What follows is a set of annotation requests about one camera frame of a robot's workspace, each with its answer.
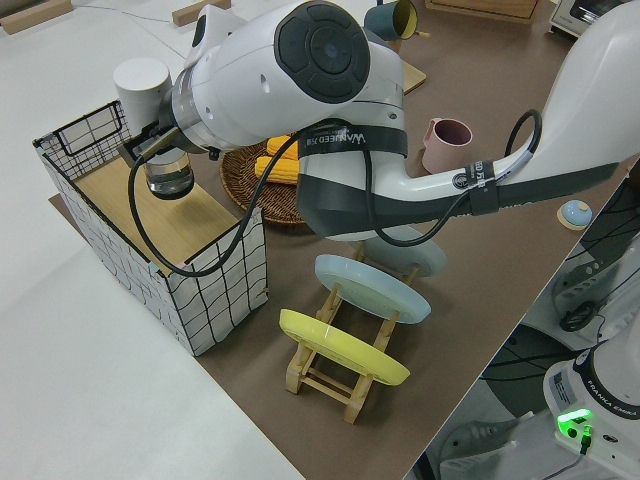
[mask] corn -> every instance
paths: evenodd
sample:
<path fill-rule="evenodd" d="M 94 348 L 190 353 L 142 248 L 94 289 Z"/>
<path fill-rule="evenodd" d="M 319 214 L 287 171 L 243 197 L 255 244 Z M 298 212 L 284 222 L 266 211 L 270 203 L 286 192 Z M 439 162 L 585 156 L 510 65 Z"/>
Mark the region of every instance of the corn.
<path fill-rule="evenodd" d="M 258 157 L 254 168 L 256 177 L 262 176 L 262 172 L 273 157 Z M 295 185 L 298 183 L 298 172 L 300 171 L 300 162 L 289 158 L 280 158 L 267 177 L 268 182 L 287 183 Z"/>
<path fill-rule="evenodd" d="M 278 149 L 284 145 L 284 142 L 289 140 L 288 135 L 281 135 L 280 137 L 273 137 L 267 140 L 267 153 L 272 157 L 276 154 Z M 298 160 L 298 142 L 295 142 L 282 154 L 282 158 L 289 158 L 291 160 Z"/>

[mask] wooden block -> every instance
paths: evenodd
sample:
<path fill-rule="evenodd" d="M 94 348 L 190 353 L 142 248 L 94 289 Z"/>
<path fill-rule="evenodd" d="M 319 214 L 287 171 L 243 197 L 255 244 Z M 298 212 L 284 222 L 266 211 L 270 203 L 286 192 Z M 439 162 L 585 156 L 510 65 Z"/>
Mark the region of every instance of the wooden block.
<path fill-rule="evenodd" d="M 171 14 L 173 17 L 173 23 L 178 27 L 182 27 L 188 23 L 195 22 L 198 19 L 200 10 L 202 10 L 206 5 L 215 5 L 218 8 L 227 10 L 228 8 L 231 8 L 231 0 L 203 0 L 202 2 L 181 8 Z"/>
<path fill-rule="evenodd" d="M 27 28 L 39 25 L 42 22 L 59 17 L 73 10 L 71 0 L 48 0 L 26 10 L 22 10 L 0 20 L 5 32 L 9 35 Z"/>
<path fill-rule="evenodd" d="M 427 74 L 418 70 L 413 65 L 403 61 L 404 67 L 404 86 L 403 91 L 407 93 L 415 90 L 427 80 Z"/>

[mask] mug handle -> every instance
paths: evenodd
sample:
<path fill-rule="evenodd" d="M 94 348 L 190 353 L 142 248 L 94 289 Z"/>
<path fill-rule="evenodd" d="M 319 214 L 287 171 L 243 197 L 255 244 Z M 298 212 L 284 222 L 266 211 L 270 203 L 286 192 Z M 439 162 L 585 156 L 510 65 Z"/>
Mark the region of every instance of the mug handle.
<path fill-rule="evenodd" d="M 433 133 L 433 128 L 436 126 L 436 123 L 438 123 L 440 120 L 442 120 L 441 118 L 432 118 L 431 120 L 429 120 L 429 128 L 427 128 L 427 133 L 424 134 L 424 139 L 422 140 L 422 143 L 424 143 L 424 146 L 427 146 L 427 142 L 431 139 L 431 134 Z"/>

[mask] light blue plate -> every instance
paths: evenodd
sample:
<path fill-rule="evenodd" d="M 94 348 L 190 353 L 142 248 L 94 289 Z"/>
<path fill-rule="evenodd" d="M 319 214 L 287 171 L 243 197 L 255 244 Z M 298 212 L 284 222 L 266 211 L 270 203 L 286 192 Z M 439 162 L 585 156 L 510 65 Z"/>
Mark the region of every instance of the light blue plate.
<path fill-rule="evenodd" d="M 336 255 L 316 258 L 316 276 L 338 296 L 356 307 L 389 319 L 400 312 L 398 323 L 419 323 L 431 313 L 431 306 L 418 292 L 395 277 L 366 263 Z"/>
<path fill-rule="evenodd" d="M 398 240 L 411 240 L 422 235 L 409 225 L 385 228 L 384 232 Z M 353 242 L 351 246 L 357 248 L 358 243 Z M 380 237 L 372 237 L 364 240 L 362 253 L 385 269 L 403 275 L 409 275 L 414 267 L 419 267 L 418 277 L 430 277 L 447 265 L 447 256 L 433 240 L 414 247 L 396 247 Z"/>

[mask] ceramic mug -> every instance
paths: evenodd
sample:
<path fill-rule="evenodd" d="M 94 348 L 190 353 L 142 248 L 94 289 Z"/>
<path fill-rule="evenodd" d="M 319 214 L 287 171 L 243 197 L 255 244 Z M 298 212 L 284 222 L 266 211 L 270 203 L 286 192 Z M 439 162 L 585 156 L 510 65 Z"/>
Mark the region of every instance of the ceramic mug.
<path fill-rule="evenodd" d="M 418 12 L 411 0 L 379 1 L 366 13 L 364 26 L 383 40 L 406 40 L 416 32 Z"/>
<path fill-rule="evenodd" d="M 429 173 L 447 172 L 466 165 L 464 154 L 471 143 L 471 129 L 453 118 L 432 118 L 424 135 L 422 166 Z"/>

